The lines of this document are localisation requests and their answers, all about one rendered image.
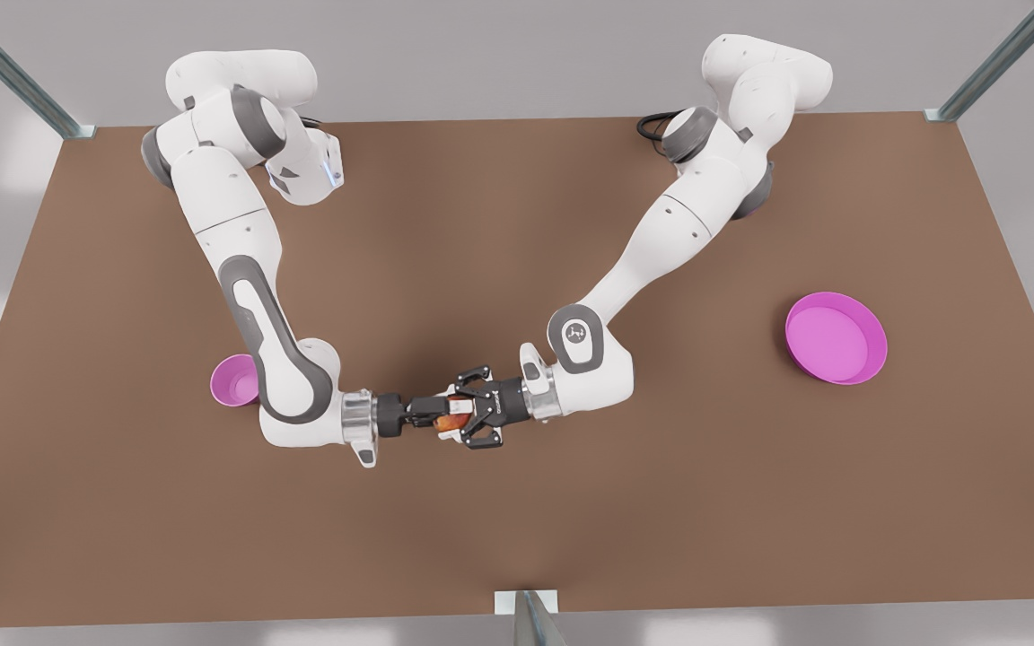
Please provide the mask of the red apple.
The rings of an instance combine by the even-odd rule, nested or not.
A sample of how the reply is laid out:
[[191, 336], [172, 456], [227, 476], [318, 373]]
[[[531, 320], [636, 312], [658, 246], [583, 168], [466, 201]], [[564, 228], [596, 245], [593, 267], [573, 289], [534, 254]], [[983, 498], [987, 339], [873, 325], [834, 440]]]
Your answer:
[[447, 412], [435, 418], [434, 429], [438, 430], [439, 433], [460, 432], [460, 429], [463, 429], [475, 414], [475, 404], [473, 404], [472, 397], [447, 397], [446, 404]]

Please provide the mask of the pink bowl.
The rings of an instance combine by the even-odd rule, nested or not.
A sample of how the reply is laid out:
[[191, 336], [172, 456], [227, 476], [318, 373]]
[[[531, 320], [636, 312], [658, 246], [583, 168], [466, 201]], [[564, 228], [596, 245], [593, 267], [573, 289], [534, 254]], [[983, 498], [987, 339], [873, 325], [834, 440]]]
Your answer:
[[225, 357], [212, 371], [209, 391], [217, 404], [242, 407], [258, 402], [258, 372], [253, 356], [235, 353]]

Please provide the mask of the pink plate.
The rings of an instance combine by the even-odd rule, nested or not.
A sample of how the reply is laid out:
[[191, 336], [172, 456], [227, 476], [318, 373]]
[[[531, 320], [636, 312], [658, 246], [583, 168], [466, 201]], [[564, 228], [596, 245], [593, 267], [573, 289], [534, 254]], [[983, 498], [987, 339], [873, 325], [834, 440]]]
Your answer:
[[888, 357], [885, 327], [864, 303], [842, 293], [810, 293], [786, 315], [784, 339], [797, 367], [830, 384], [862, 384]]

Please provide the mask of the silver frame post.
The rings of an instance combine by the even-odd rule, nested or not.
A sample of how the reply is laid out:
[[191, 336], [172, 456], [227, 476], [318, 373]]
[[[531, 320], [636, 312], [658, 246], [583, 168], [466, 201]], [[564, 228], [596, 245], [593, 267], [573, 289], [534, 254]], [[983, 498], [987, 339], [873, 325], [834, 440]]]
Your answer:
[[82, 124], [62, 107], [52, 95], [18, 65], [0, 47], [0, 82], [47, 124], [55, 134], [65, 140], [89, 140], [97, 134], [97, 127]]
[[494, 592], [494, 614], [513, 615], [513, 646], [567, 646], [558, 612], [557, 589]]
[[989, 92], [997, 81], [1008, 73], [1022, 55], [1034, 45], [1034, 7], [1010, 31], [1000, 45], [972, 71], [940, 107], [923, 111], [927, 123], [956, 123]]

